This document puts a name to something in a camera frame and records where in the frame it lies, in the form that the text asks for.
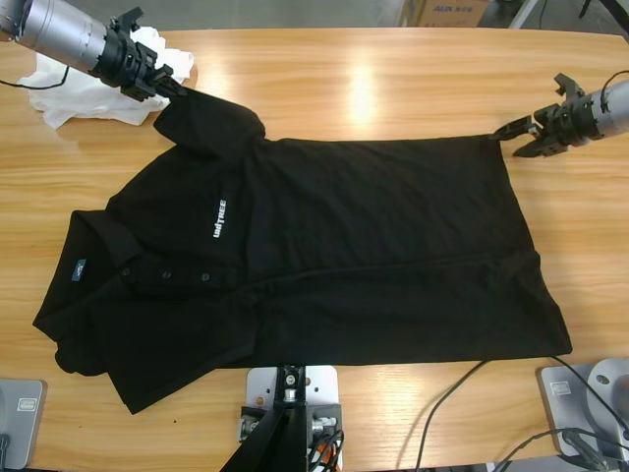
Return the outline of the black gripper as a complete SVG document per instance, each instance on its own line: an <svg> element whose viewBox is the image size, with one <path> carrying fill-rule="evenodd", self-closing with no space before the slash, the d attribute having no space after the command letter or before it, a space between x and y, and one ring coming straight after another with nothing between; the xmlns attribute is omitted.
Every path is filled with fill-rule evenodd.
<svg viewBox="0 0 629 472"><path fill-rule="evenodd" d="M516 157L535 158L551 156L579 147L599 138L594 101L584 95L566 99L562 104L552 104L534 113L534 118L541 126L540 136L522 147L517 148ZM494 141L510 141L529 134L535 127L531 115L511 121L498 128L489 137Z"/></svg>
<svg viewBox="0 0 629 472"><path fill-rule="evenodd" d="M173 78L173 69L167 65L157 68L156 59L155 51L131 40L125 30L107 28L94 76L136 101L157 95L169 99L186 96L188 89Z"/></svg>

